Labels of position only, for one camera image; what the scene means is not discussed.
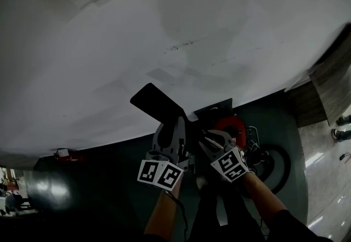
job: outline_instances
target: forearm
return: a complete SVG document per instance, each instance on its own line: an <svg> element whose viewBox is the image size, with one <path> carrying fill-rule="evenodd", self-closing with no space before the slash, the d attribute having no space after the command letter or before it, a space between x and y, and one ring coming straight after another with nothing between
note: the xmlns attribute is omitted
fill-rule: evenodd
<svg viewBox="0 0 351 242"><path fill-rule="evenodd" d="M286 210L285 205L254 173L246 173L242 177L261 218L270 227L275 214Z"/></svg>
<svg viewBox="0 0 351 242"><path fill-rule="evenodd" d="M182 179L179 180L172 190L172 194L175 198L178 198L179 196L181 181ZM144 234L154 234L164 238L166 241L171 241L176 211L177 204L166 194L165 191L162 191L149 222L146 225Z"/></svg>

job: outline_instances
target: black pants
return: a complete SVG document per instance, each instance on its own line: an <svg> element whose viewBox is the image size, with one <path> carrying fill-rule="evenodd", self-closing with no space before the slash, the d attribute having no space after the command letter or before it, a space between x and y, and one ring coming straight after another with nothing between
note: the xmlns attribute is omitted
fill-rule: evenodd
<svg viewBox="0 0 351 242"><path fill-rule="evenodd" d="M189 241L265 241L256 220L233 185L221 182L217 190L223 198L228 225L219 225L216 214L217 191L206 185L200 190L201 200Z"/></svg>
<svg viewBox="0 0 351 242"><path fill-rule="evenodd" d="M351 123L351 115L348 116L342 116L338 119L338 124L340 126L346 125L346 124L350 124ZM351 131L339 131L336 139L338 142L343 142L344 140L348 140L351 139Z"/></svg>

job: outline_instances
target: black sleeve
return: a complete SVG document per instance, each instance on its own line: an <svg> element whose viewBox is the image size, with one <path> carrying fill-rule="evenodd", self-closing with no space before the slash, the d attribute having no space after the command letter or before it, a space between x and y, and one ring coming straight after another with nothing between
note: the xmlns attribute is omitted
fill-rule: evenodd
<svg viewBox="0 0 351 242"><path fill-rule="evenodd" d="M141 241L142 242L166 242L166 240L164 240L164 238L159 237L155 234L144 234L141 237Z"/></svg>
<svg viewBox="0 0 351 242"><path fill-rule="evenodd" d="M287 210L279 211L270 227L267 241L331 241L328 238L319 237L308 229L303 223L295 219Z"/></svg>

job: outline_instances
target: person's right arm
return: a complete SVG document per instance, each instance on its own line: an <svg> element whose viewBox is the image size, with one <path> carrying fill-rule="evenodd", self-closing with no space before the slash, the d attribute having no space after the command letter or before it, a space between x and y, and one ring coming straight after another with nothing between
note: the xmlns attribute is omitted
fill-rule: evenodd
<svg viewBox="0 0 351 242"><path fill-rule="evenodd" d="M242 180L261 218L270 227L275 214L281 210L286 210L285 205L254 173L249 172L244 174Z"/></svg>

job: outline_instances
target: dark green floor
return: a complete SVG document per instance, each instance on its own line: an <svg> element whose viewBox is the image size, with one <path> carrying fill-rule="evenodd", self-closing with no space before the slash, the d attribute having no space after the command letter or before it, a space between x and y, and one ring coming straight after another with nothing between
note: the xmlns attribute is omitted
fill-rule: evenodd
<svg viewBox="0 0 351 242"><path fill-rule="evenodd" d="M298 130L287 109L283 93L268 96L235 109L246 124L257 127L261 144L277 144L290 155L292 170L285 187L278 193L290 212L301 222L307 220L307 186L304 158ZM85 150L85 163L60 164L52 157L41 159L33 172L26 172L29 197L34 207L46 212L69 214L75 220L90 220L113 226L119 232L142 233L160 193L137 182L141 160L151 149L152 136ZM195 178L185 174L180 200L186 210L189 228L199 203ZM259 220L249 199L246 204ZM226 222L221 201L217 215ZM180 215L174 241L183 240L184 223Z"/></svg>

